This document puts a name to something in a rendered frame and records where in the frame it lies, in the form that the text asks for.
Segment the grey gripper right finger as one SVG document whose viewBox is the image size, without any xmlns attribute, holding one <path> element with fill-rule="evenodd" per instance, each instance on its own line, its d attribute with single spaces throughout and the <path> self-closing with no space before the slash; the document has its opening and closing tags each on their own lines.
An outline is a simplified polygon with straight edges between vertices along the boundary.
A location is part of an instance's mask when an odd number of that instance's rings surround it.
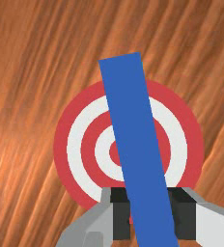
<svg viewBox="0 0 224 247">
<path fill-rule="evenodd" d="M 175 234 L 202 247 L 224 247 L 224 207 L 207 202 L 189 187 L 169 187 Z"/>
</svg>

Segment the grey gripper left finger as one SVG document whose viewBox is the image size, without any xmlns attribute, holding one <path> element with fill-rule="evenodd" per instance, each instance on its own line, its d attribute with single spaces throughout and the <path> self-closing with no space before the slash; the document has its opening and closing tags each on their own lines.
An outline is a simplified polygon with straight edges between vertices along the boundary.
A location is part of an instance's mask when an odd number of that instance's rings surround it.
<svg viewBox="0 0 224 247">
<path fill-rule="evenodd" d="M 123 187 L 103 188 L 101 200 L 60 235 L 56 247 L 111 247 L 130 239 L 130 203 Z"/>
</svg>

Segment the long blue stick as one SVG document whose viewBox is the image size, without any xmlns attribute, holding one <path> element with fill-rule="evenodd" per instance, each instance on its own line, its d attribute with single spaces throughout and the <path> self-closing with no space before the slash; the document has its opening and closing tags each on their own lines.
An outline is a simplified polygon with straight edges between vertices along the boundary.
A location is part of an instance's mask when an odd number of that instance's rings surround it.
<svg viewBox="0 0 224 247">
<path fill-rule="evenodd" d="M 178 247 L 141 55 L 99 62 L 139 247 Z"/>
</svg>

